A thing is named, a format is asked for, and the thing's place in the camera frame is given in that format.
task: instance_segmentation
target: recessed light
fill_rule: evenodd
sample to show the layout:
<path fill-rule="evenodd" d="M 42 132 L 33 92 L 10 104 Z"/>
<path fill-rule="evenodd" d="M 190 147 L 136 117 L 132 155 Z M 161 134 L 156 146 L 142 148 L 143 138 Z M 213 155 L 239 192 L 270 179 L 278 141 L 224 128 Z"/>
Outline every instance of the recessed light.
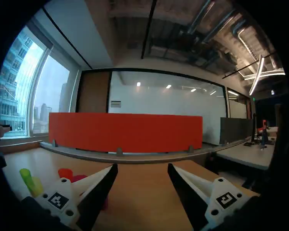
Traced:
<path fill-rule="evenodd" d="M 235 93 L 235 92 L 233 92 L 233 91 L 228 91 L 228 93 L 231 93 L 231 94 L 234 94 L 234 95 L 236 95 L 236 96 L 238 96 L 239 94 L 237 94 L 237 93 Z"/>

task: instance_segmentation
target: white desk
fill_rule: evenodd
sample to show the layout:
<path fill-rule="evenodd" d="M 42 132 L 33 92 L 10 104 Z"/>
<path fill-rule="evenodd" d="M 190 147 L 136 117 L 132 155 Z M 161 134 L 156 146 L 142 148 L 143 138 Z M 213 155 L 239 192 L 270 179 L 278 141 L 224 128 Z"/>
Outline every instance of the white desk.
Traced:
<path fill-rule="evenodd" d="M 217 152 L 217 156 L 250 167 L 266 170 L 268 169 L 275 145 L 266 145 L 267 148 L 260 150 L 260 145 L 244 146 L 238 144 Z"/>

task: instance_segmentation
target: sky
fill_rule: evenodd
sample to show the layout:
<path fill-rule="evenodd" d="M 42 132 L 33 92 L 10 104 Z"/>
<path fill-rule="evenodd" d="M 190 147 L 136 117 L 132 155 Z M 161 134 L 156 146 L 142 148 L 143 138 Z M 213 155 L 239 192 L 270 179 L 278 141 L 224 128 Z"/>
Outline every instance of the sky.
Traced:
<path fill-rule="evenodd" d="M 27 114 L 27 102 L 34 71 L 43 52 L 37 44 L 33 43 L 24 57 L 16 76 L 15 99 L 18 101 L 17 111 L 20 113 L 20 116 L 26 116 Z M 47 57 L 35 92 L 34 106 L 39 108 L 39 112 L 43 103 L 48 107 L 52 107 L 53 112 L 59 111 L 61 88 L 67 82 L 68 76 L 69 71 L 65 67 L 51 56 Z"/>

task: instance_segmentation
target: wooden table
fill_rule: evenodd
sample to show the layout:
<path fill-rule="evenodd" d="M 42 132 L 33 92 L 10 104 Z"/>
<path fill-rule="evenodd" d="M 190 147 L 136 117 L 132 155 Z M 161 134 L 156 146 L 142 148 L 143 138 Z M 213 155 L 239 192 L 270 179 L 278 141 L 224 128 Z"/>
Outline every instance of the wooden table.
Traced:
<path fill-rule="evenodd" d="M 59 179 L 59 168 L 70 168 L 74 175 L 91 175 L 110 164 L 62 156 L 42 148 L 5 155 L 3 169 L 11 188 L 26 196 L 28 190 L 19 170 L 28 168 L 44 187 Z M 99 230 L 192 230 L 180 199 L 167 173 L 167 163 L 119 164 L 118 175 L 108 195 L 109 207 L 101 211 L 93 227 Z M 193 161 L 174 165 L 213 181 L 218 176 Z M 257 195 L 239 187 L 249 196 Z"/>

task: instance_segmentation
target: gray partition panel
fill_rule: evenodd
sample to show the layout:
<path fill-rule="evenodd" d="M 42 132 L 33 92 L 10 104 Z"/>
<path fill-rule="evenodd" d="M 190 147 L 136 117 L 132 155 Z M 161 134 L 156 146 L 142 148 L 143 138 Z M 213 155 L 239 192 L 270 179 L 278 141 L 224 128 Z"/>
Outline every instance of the gray partition panel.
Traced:
<path fill-rule="evenodd" d="M 220 118 L 220 144 L 226 144 L 252 135 L 252 120 Z"/>

